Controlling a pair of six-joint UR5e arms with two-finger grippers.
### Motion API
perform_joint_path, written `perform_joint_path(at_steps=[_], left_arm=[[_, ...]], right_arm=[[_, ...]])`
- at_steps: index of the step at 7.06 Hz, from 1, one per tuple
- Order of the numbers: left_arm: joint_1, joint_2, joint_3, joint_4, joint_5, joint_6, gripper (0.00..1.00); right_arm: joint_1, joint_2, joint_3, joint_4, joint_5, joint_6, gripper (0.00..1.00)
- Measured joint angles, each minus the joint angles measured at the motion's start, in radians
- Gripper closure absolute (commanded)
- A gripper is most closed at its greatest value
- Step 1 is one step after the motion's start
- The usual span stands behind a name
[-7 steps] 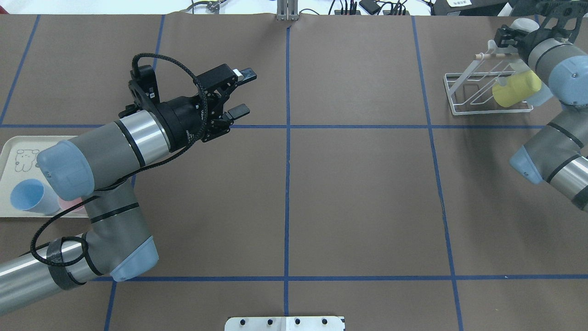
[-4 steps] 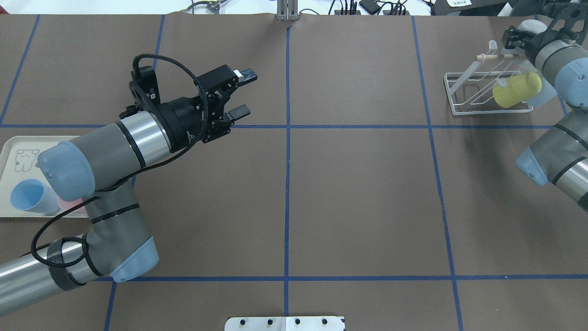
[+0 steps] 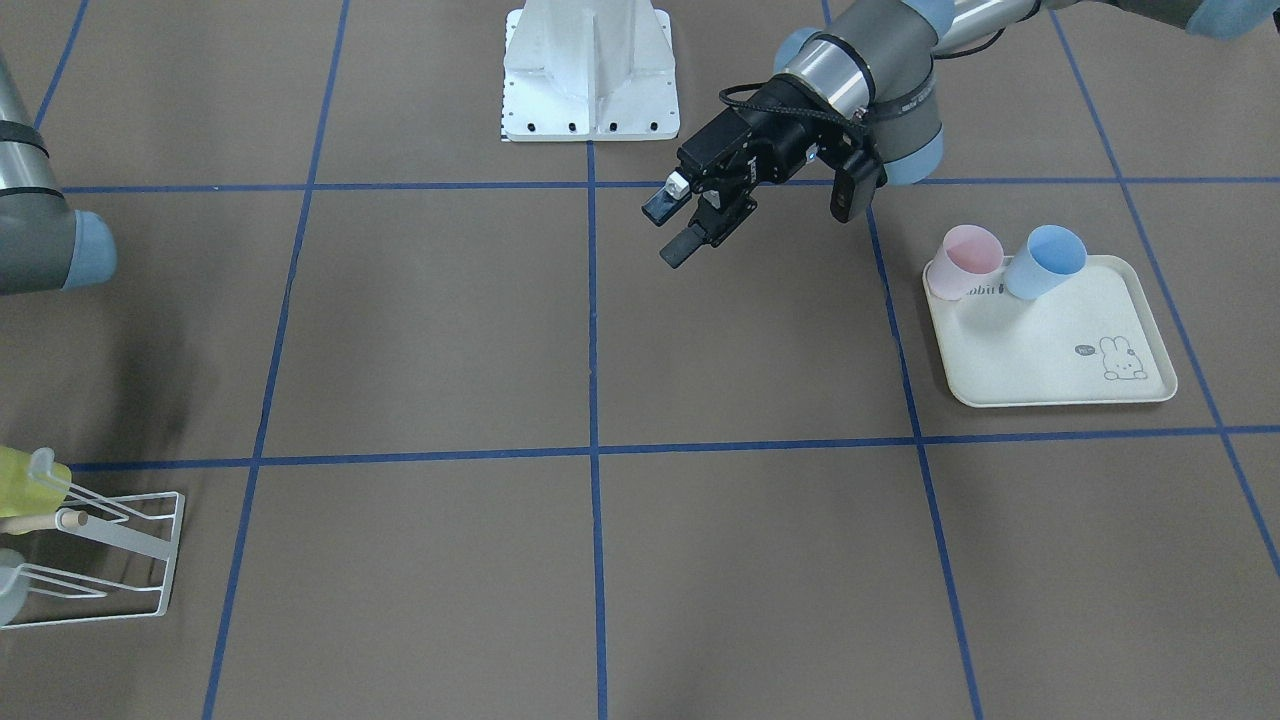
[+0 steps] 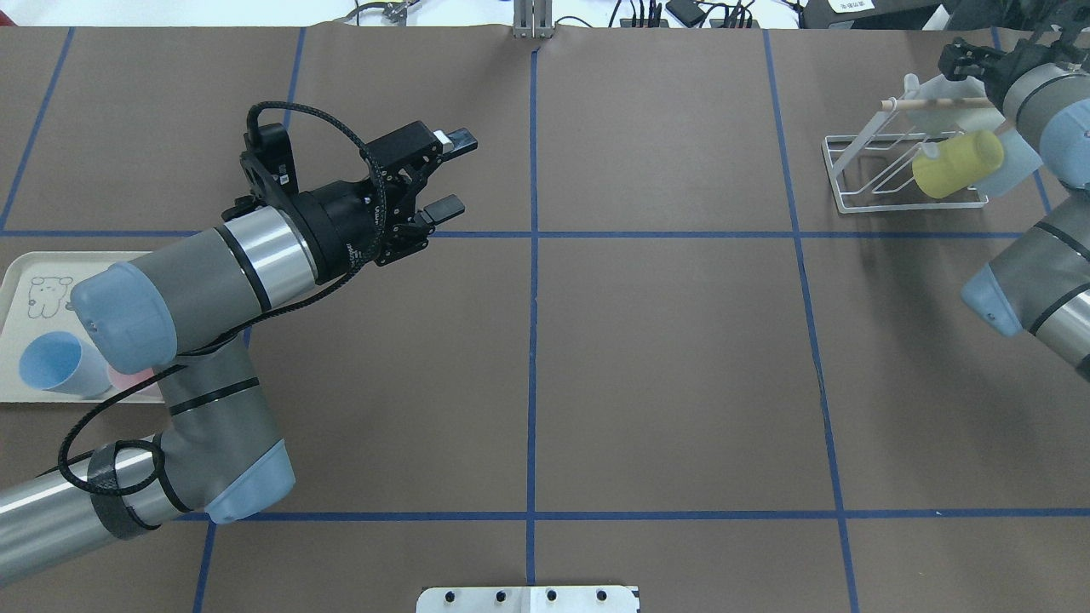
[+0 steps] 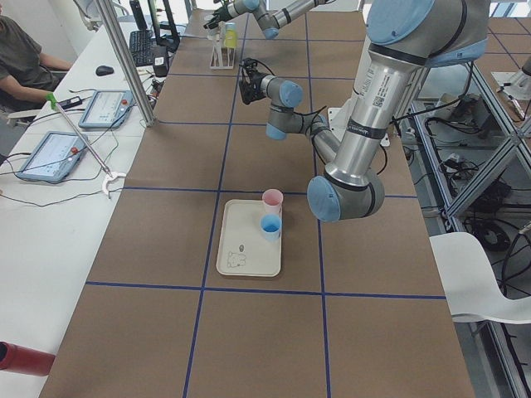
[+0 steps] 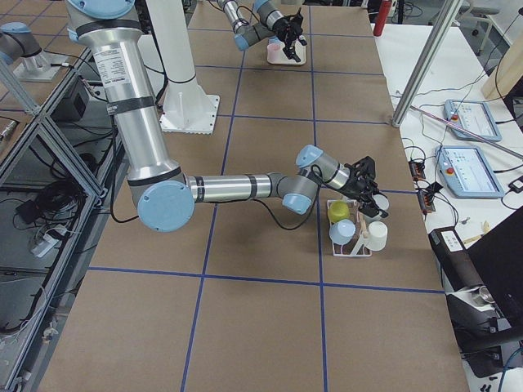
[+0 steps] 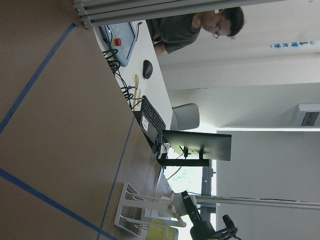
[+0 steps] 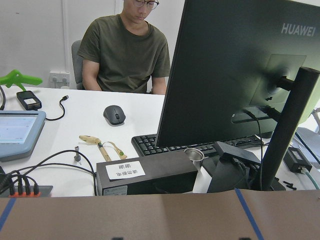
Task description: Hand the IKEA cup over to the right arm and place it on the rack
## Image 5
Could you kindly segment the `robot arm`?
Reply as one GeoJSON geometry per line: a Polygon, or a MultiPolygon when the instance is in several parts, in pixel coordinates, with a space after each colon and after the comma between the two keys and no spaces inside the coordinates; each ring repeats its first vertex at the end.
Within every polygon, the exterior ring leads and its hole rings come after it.
{"type": "Polygon", "coordinates": [[[370,216],[385,192],[371,164],[412,74],[422,67],[458,65],[486,49],[490,4],[487,1],[376,1],[367,20],[368,61],[348,104],[342,138],[324,118],[299,114],[296,83],[257,70],[257,60],[242,61],[241,97],[245,104],[270,99],[268,137],[281,140],[302,133],[325,163],[324,173],[308,185],[307,200],[321,221],[370,216]]]}
{"type": "Polygon", "coordinates": [[[330,3],[325,0],[293,1],[286,7],[270,13],[266,8],[265,1],[259,0],[236,0],[221,1],[221,6],[213,12],[203,27],[209,31],[218,28],[222,22],[229,22],[240,15],[250,13],[256,19],[264,37],[274,39],[279,30],[291,24],[298,17],[306,14],[309,10],[330,3]]]}

